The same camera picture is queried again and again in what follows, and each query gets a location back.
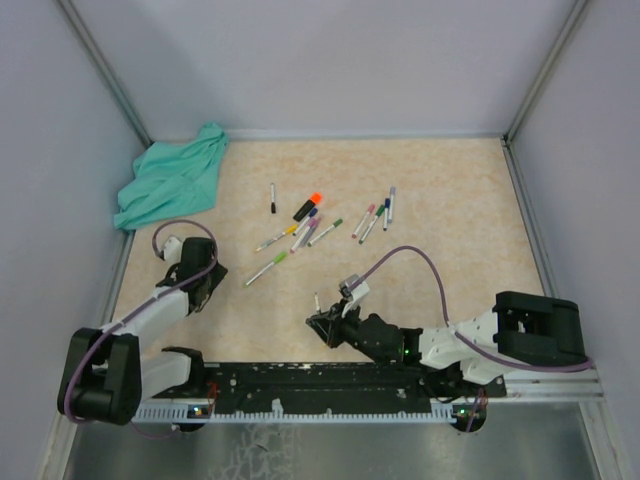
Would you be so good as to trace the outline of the light green cap pen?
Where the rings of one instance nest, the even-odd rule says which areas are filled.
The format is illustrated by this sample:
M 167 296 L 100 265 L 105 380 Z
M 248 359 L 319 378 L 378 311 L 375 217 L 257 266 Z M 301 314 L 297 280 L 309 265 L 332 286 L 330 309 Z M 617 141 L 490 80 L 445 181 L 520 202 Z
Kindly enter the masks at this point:
M 255 283 L 259 278 L 261 278 L 264 274 L 266 274 L 269 270 L 273 269 L 276 265 L 281 263 L 288 255 L 287 251 L 281 251 L 275 257 L 271 259 L 271 261 L 262 267 L 259 271 L 257 271 L 254 275 L 252 275 L 247 281 L 244 282 L 244 287 L 249 287 L 253 283 Z

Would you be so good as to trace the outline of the yellow cap marker pen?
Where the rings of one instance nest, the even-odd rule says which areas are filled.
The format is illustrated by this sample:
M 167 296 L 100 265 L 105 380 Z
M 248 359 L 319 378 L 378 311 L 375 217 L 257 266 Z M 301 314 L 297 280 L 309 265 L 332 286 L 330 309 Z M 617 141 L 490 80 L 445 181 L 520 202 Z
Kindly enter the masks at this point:
M 298 228 L 297 224 L 291 225 L 290 227 L 286 228 L 285 230 L 281 231 L 280 233 L 276 234 L 274 237 L 264 241 L 263 243 L 261 243 L 258 247 L 256 247 L 254 249 L 254 252 L 260 252 L 264 249 L 266 249 L 267 247 L 271 246 L 272 244 L 274 244 L 275 242 L 279 241 L 280 239 L 286 237 L 287 235 L 290 235 L 292 233 L 294 233 L 296 231 L 296 229 Z

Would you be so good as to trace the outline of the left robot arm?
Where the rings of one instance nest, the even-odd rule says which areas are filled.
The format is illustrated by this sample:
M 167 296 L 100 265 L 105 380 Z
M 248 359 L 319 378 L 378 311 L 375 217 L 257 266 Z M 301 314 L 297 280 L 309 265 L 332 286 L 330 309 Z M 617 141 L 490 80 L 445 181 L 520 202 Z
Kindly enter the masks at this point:
M 119 321 L 72 335 L 57 397 L 58 412 L 67 419 L 125 425 L 143 401 L 160 393 L 175 389 L 194 397 L 206 389 L 208 373 L 198 350 L 166 347 L 142 358 L 169 327 L 200 312 L 228 273 L 214 240 L 189 237 L 180 248 L 179 260 L 142 305 Z

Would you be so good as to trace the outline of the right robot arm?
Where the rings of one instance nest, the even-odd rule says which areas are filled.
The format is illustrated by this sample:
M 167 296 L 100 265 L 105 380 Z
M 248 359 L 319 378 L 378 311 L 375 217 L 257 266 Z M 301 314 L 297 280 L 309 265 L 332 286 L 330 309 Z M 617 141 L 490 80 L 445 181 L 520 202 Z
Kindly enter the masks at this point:
M 470 320 L 439 328 L 402 328 L 348 301 L 306 320 L 330 348 L 344 343 L 378 364 L 446 372 L 461 396 L 511 371 L 576 373 L 590 369 L 578 306 L 568 300 L 514 291 Z

